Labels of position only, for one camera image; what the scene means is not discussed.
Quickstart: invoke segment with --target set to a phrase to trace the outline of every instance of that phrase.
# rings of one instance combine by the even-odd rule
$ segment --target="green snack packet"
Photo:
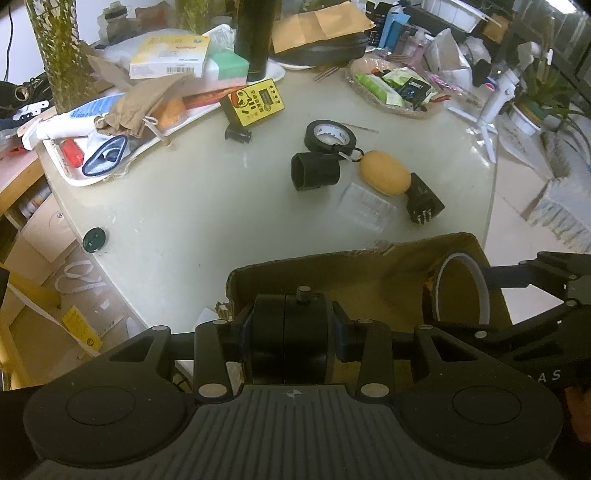
[[[390,85],[375,75],[357,74],[357,81],[373,93],[386,105],[397,105],[404,107],[404,100]]]

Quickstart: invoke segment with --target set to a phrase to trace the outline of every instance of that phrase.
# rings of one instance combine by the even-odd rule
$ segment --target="white tripod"
[[[515,86],[519,83],[519,76],[534,62],[534,59],[544,56],[548,65],[552,63],[552,49],[544,54],[542,48],[535,42],[522,43],[517,47],[517,53],[519,64],[513,70],[508,69],[500,76],[497,90],[486,101],[478,117],[454,106],[447,107],[448,110],[466,118],[478,127],[484,139],[488,158],[492,163],[496,163],[496,154],[489,132],[496,134],[497,131],[491,122],[499,114],[503,105],[515,97]]]

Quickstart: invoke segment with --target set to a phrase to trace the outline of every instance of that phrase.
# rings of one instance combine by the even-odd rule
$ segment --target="barcode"
[[[195,73],[194,67],[166,67],[166,73]]]

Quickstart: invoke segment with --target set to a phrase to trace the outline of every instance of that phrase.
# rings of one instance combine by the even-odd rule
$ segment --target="yellow paper tag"
[[[102,344],[94,329],[88,325],[84,315],[76,307],[72,307],[61,319],[68,331],[97,352]]]

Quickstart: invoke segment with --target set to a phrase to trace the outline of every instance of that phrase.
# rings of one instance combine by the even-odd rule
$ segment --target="black thermos bottle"
[[[265,77],[278,0],[240,0],[234,53],[250,62],[249,82]]]

